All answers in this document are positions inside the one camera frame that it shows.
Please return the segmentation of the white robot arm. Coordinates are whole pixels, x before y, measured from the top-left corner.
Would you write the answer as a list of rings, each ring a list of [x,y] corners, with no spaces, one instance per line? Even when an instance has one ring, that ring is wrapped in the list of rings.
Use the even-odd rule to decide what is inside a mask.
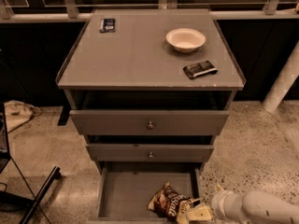
[[[189,208],[178,217],[178,224],[210,224],[213,220],[237,224],[299,224],[299,206],[259,190],[245,194],[217,186],[210,205]]]

